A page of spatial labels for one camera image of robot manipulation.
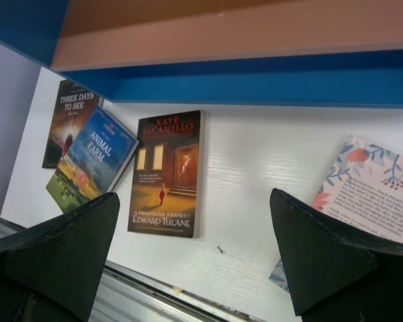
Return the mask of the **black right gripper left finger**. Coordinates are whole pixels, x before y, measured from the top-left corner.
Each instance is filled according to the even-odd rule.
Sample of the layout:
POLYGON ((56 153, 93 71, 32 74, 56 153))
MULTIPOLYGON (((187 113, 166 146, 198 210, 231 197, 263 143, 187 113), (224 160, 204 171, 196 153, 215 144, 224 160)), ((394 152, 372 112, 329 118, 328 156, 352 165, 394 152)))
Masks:
POLYGON ((0 321, 88 321, 119 210, 106 193, 0 238, 0 321))

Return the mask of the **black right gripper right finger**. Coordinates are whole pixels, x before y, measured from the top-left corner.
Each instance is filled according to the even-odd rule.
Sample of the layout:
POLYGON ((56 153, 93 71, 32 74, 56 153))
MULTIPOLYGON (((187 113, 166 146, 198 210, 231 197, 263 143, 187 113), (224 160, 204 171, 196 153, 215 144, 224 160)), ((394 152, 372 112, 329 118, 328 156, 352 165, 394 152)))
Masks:
POLYGON ((403 321, 403 244, 270 196, 294 312, 303 321, 403 321))

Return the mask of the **Edward Tulane brown book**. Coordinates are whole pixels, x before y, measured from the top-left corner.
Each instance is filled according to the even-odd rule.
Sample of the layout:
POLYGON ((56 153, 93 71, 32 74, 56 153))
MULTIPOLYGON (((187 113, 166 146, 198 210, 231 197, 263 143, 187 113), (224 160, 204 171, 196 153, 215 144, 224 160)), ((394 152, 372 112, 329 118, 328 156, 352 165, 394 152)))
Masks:
POLYGON ((200 110, 139 120, 129 232, 199 237, 205 124, 200 110))

